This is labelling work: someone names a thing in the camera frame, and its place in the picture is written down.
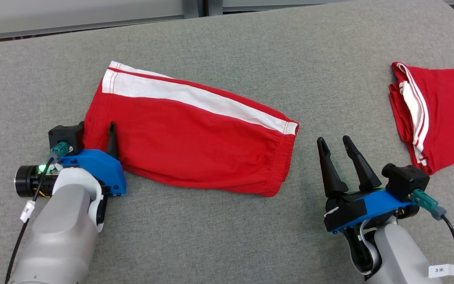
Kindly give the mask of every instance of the black cylindrical motor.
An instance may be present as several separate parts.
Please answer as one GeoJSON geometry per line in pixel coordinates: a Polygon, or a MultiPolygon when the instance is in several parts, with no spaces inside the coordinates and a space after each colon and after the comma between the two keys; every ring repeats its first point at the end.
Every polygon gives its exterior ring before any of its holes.
{"type": "MultiPolygon", "coordinates": [[[[32,197],[38,187],[38,180],[42,173],[39,171],[39,166],[20,166],[15,174],[15,190],[20,197],[32,197]]],[[[41,192],[45,196],[52,196],[52,189],[56,182],[57,173],[47,173],[43,184],[41,185],[41,192]]]]}

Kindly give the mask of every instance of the robotic arm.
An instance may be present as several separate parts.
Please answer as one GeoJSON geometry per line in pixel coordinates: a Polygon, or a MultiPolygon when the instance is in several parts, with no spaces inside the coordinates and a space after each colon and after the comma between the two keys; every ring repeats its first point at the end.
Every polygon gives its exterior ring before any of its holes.
{"type": "Polygon", "coordinates": [[[348,156],[360,180],[360,191],[348,194],[337,174],[325,140],[317,141],[323,185],[327,197],[324,222],[327,231],[348,240],[355,268],[368,284],[441,284],[429,278],[429,262],[398,219],[414,216],[421,207],[447,221],[446,211],[424,193],[430,180],[420,169],[388,164],[382,174],[386,188],[348,136],[343,137],[348,156]]]}
{"type": "MultiPolygon", "coordinates": [[[[87,282],[97,235],[104,224],[108,196],[125,195],[126,180],[117,156],[115,124],[112,123],[108,130],[110,142],[106,153],[83,149],[82,135],[83,124],[55,127],[49,131],[52,148],[49,157],[55,162],[54,169],[49,171],[48,167],[38,165],[18,169],[15,188],[19,196],[31,197],[39,193],[51,198],[36,218],[27,246],[20,253],[13,275],[7,275],[6,283],[87,282]],[[68,152],[54,152],[56,146],[68,149],[68,152]]],[[[33,206],[24,209],[22,221],[25,225],[32,209],[33,206]]]]}

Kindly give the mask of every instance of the red garment with white stripe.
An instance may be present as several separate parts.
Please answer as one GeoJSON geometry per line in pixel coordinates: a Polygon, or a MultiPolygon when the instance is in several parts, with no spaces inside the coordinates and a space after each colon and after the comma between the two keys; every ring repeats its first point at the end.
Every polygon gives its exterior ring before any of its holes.
{"type": "Polygon", "coordinates": [[[427,174],[454,164],[454,69],[391,66],[390,102],[411,162],[427,174]]]}
{"type": "Polygon", "coordinates": [[[274,196],[299,124],[233,93],[112,62],[85,117],[86,149],[117,125],[125,170],[177,187],[274,196]]]}

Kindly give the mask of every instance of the teal connector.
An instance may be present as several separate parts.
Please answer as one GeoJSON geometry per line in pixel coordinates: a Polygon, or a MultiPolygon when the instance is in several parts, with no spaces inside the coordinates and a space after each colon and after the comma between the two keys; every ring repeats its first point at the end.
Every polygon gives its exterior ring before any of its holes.
{"type": "Polygon", "coordinates": [[[434,198],[431,198],[420,189],[416,189],[411,194],[411,201],[430,212],[430,214],[432,214],[432,217],[434,217],[434,219],[436,220],[442,219],[441,216],[443,216],[443,214],[446,214],[446,209],[440,207],[439,203],[434,200],[434,198]]]}
{"type": "Polygon", "coordinates": [[[47,157],[47,161],[50,158],[53,158],[52,165],[56,164],[60,158],[64,157],[69,153],[69,145],[66,142],[60,142],[59,144],[55,145],[51,150],[50,154],[47,157]]]}

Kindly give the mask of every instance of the gray fabric surface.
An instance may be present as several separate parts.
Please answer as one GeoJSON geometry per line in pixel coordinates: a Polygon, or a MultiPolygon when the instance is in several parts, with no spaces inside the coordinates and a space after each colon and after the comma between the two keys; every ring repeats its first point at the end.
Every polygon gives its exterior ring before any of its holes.
{"type": "MultiPolygon", "coordinates": [[[[409,164],[388,99],[390,64],[454,68],[454,11],[435,0],[361,0],[0,43],[0,282],[25,204],[15,171],[42,162],[49,129],[83,119],[111,60],[235,92],[301,128],[274,198],[127,173],[127,196],[109,200],[90,283],[360,284],[346,240],[323,224],[316,139],[352,189],[342,135],[378,173],[409,164]]],[[[454,166],[432,176],[428,192],[454,224],[454,166]]],[[[401,223],[432,264],[454,263],[443,222],[420,212],[401,223]]]]}

